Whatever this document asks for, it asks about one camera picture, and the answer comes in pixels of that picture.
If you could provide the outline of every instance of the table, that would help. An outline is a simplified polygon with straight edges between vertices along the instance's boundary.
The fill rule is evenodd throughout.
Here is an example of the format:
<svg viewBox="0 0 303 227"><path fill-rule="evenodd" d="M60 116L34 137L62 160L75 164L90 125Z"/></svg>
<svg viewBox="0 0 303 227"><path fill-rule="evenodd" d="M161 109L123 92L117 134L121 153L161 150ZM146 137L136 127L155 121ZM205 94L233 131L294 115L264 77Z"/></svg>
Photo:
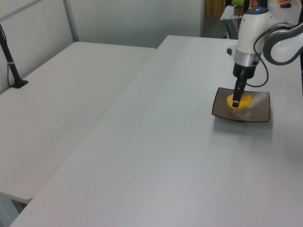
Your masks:
<svg viewBox="0 0 303 227"><path fill-rule="evenodd" d="M0 96L0 195L28 203L155 52L74 43Z"/></svg>
<svg viewBox="0 0 303 227"><path fill-rule="evenodd" d="M12 226L302 226L299 59L247 88L270 92L270 122L233 122L211 115L233 44L168 36Z"/></svg>

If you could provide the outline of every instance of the yellow object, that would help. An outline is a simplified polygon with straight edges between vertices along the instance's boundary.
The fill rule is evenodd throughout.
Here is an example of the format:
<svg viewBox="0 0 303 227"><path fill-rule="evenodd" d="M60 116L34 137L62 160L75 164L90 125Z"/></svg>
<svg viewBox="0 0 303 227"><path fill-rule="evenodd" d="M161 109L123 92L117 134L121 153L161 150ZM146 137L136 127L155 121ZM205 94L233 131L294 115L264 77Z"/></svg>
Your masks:
<svg viewBox="0 0 303 227"><path fill-rule="evenodd" d="M252 96L251 95L243 94L242 97L241 97L241 100L239 102L239 107L236 108L236 107L232 106L232 103L233 103L232 98L233 98L233 94L228 96L227 99L226 99L227 105L232 109L243 109L243 108L249 106L252 102Z"/></svg>

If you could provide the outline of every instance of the green plant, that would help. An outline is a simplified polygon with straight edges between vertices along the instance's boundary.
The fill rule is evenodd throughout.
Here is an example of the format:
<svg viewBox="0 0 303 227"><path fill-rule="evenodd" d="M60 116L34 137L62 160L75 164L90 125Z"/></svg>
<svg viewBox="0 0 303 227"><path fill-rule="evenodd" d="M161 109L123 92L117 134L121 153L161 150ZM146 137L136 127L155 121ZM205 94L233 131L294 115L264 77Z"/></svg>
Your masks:
<svg viewBox="0 0 303 227"><path fill-rule="evenodd" d="M232 0L232 5L242 5L243 0Z"/></svg>

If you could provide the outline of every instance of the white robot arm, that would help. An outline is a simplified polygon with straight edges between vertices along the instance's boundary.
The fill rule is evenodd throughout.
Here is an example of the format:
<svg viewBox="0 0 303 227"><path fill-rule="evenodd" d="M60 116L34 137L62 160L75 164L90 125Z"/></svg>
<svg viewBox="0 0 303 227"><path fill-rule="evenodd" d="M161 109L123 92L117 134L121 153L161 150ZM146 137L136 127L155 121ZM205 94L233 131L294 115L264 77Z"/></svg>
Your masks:
<svg viewBox="0 0 303 227"><path fill-rule="evenodd" d="M244 14L238 43L227 48L235 62L233 74L237 78L233 107L239 106L247 80L254 76L262 51L264 57L275 65L289 64L303 51L303 26L294 27L275 17L267 8L249 9Z"/></svg>

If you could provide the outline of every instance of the wall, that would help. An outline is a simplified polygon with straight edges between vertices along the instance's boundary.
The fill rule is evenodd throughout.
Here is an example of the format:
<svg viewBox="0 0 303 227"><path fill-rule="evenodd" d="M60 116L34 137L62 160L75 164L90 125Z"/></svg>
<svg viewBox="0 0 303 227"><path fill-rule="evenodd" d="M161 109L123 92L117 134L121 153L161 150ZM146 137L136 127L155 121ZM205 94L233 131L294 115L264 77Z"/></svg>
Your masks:
<svg viewBox="0 0 303 227"><path fill-rule="evenodd" d="M1 25L22 78L72 43L63 0L42 0ZM6 76L6 59L0 49L0 94L8 89Z"/></svg>
<svg viewBox="0 0 303 227"><path fill-rule="evenodd" d="M200 36L204 0L66 1L83 42L157 48L167 35Z"/></svg>
<svg viewBox="0 0 303 227"><path fill-rule="evenodd" d="M36 4L41 0L1 0L0 21Z"/></svg>

